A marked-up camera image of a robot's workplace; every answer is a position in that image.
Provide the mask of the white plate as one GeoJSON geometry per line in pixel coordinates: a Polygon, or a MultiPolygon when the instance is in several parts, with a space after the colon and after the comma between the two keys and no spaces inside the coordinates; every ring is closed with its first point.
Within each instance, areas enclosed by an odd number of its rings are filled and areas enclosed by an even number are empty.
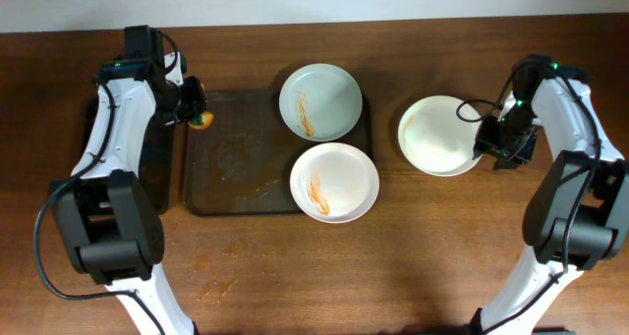
{"type": "Polygon", "coordinates": [[[296,160],[289,187],[293,200],[311,218],[342,224],[373,207],[380,181],[364,152],[347,143],[327,142],[307,149],[296,160]]]}
{"type": "Polygon", "coordinates": [[[412,104],[398,125],[398,145],[417,169],[434,176],[452,177],[474,168],[481,156],[474,153],[481,115],[461,99],[447,95],[425,97],[412,104]]]}

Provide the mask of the green and yellow sponge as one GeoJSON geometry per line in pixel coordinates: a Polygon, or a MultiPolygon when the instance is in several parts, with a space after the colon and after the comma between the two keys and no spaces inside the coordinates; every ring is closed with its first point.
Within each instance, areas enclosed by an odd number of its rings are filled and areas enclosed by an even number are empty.
{"type": "Polygon", "coordinates": [[[188,125],[193,130],[203,131],[211,126],[213,119],[214,115],[212,113],[209,111],[203,111],[196,118],[190,120],[188,125]]]}

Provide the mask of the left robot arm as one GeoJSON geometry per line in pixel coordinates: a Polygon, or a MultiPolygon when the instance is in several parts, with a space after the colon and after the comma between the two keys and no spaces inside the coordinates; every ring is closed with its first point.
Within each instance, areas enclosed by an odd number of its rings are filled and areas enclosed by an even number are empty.
{"type": "Polygon", "coordinates": [[[142,334],[195,334],[167,281],[160,211],[140,179],[141,165],[167,176],[174,130],[198,130],[213,120],[204,88],[187,76],[185,56],[163,44],[171,38],[150,26],[124,30],[125,52],[93,80],[97,111],[84,153],[71,177],[55,182],[35,223],[52,212],[74,269],[117,298],[142,334]]]}

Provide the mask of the pale grey plate top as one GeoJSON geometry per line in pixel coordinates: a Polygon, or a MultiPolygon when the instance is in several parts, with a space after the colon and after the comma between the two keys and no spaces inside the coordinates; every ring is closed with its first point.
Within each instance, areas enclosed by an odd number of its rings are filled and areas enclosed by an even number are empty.
{"type": "Polygon", "coordinates": [[[363,112],[363,97],[355,79],[344,69],[323,63],[292,73],[280,89],[278,104],[289,130],[318,142],[345,136],[363,112]]]}

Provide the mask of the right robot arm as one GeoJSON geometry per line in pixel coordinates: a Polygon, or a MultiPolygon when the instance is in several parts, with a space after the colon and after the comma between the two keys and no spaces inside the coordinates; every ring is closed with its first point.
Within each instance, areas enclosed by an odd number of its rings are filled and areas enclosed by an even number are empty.
{"type": "Polygon", "coordinates": [[[495,157],[495,169],[528,163],[538,129],[553,163],[525,210],[517,265],[465,331],[535,334],[570,283],[620,251],[628,235],[628,163],[603,130],[586,74],[543,55],[518,61],[475,122],[473,155],[495,157]]]}

